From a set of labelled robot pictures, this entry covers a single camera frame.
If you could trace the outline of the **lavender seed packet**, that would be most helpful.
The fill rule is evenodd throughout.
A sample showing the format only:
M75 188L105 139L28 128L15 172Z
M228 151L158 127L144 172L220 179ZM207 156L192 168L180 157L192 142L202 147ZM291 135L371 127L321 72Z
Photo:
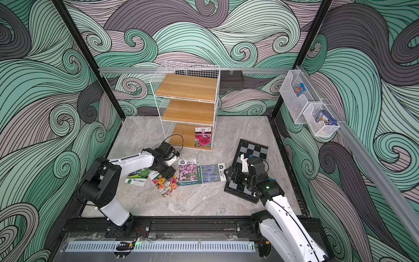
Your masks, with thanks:
M227 180L224 174L225 163L201 165L198 167L201 182L203 184L213 182L225 182Z

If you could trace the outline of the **mixed colour flower seed packet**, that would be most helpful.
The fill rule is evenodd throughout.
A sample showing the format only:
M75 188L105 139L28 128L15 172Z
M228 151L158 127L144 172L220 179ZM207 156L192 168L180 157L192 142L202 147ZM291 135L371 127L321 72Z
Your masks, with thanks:
M165 179L157 171L151 171L148 178L157 187L162 197L170 195L178 187L178 177L176 175Z

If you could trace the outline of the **green leaf seed packet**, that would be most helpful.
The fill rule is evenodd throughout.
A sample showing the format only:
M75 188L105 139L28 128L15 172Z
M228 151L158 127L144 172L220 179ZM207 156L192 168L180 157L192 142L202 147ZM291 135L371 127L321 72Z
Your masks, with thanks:
M148 168L140 169L128 174L125 179L126 184L131 184L135 186L144 186L148 176L150 174L150 170Z

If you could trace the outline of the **pink flower seed packet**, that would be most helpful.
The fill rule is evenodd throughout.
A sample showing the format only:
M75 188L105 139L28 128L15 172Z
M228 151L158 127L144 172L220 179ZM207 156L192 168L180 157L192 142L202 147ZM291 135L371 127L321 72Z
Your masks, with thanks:
M201 184L202 178L200 168L197 165L196 159L179 160L179 186L189 186L194 184Z

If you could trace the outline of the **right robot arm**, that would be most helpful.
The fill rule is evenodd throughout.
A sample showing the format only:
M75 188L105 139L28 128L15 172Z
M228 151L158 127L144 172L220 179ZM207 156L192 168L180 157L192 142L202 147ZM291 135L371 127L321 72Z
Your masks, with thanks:
M326 262L326 251L305 229L287 196L268 176L264 159L240 155L239 186L244 186L253 198L262 202L264 211L252 214L251 228L255 235L269 241L285 262Z

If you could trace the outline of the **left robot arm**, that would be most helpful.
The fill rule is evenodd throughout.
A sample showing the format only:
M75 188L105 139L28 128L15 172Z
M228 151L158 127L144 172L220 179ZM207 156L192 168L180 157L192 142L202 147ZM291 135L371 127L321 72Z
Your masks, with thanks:
M172 165L180 151L167 142L157 148L146 148L140 153L119 159L97 158L77 187L78 193L92 202L114 225L123 227L131 214L117 199L119 180L132 172L147 168L165 179L171 179L176 170Z

